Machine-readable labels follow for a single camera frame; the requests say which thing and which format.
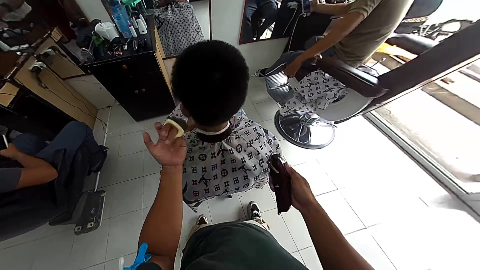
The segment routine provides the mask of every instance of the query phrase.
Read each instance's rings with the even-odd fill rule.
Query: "green shirt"
[[[350,11],[364,20],[334,45],[335,57],[352,67],[365,63],[396,29],[413,0],[355,0]]]

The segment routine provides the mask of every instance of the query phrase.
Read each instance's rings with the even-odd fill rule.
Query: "barber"
[[[177,130],[170,124],[156,123],[155,128],[159,137],[156,144],[148,133],[143,136],[150,154],[162,164],[162,181],[139,238],[139,245],[148,244],[151,258],[137,264],[137,270],[173,269],[181,233],[186,144],[183,138],[175,138]],[[307,224],[323,269],[372,270],[317,202],[305,178],[289,165],[286,168],[292,176],[292,205]],[[140,251],[137,259],[143,261]],[[181,268],[306,269],[267,229],[240,221],[210,225],[194,232],[184,249]]]
[[[301,64],[319,54],[356,68],[385,42],[407,14],[413,0],[355,0],[351,3],[310,2],[312,12],[342,16],[325,37],[299,55],[286,69],[293,77]]]

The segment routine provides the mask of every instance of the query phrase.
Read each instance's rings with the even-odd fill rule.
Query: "patterned barber cape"
[[[330,103],[342,99],[348,93],[345,85],[321,70],[309,73],[300,82],[296,82],[289,80],[295,92],[280,109],[282,114],[298,110],[321,115],[321,111]]]
[[[170,117],[182,118],[179,107]],[[219,142],[205,142],[197,129],[185,134],[187,156],[183,163],[183,201],[193,210],[215,196],[261,188],[268,182],[267,160],[280,152],[277,138],[240,109]]]

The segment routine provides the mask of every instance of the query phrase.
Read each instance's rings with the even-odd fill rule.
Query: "hand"
[[[292,205],[298,211],[302,212],[312,203],[316,203],[317,200],[310,189],[310,185],[303,176],[294,170],[288,163],[285,163],[285,169],[292,178]]]
[[[8,144],[7,149],[0,151],[0,155],[12,160],[16,160],[19,154],[20,151],[13,144]]]
[[[175,138],[177,129],[171,124],[162,126],[162,123],[156,122],[155,129],[158,133],[158,141],[156,144],[152,142],[150,135],[144,131],[144,143],[148,152],[162,164],[163,167],[182,166],[187,154],[187,144],[185,139]]]
[[[292,78],[293,76],[295,76],[295,73],[297,73],[297,71],[300,69],[302,63],[303,61],[297,57],[292,63],[288,64],[288,66],[285,68],[285,75],[288,78]]]

